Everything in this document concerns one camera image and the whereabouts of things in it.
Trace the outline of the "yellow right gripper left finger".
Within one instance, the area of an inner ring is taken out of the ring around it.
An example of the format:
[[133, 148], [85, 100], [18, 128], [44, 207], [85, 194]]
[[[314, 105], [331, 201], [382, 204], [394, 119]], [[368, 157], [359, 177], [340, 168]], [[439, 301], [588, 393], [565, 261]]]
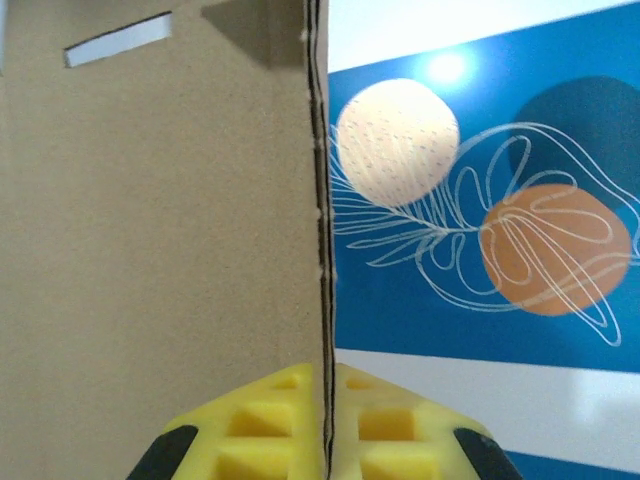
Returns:
[[172, 419], [132, 479], [311, 480], [320, 477], [320, 424], [309, 363], [234, 389]]

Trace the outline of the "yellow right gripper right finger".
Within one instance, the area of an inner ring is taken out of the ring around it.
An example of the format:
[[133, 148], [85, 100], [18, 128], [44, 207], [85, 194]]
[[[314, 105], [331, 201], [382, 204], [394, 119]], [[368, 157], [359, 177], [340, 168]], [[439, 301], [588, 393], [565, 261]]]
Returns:
[[523, 477], [481, 423], [345, 364], [334, 380], [335, 479]]

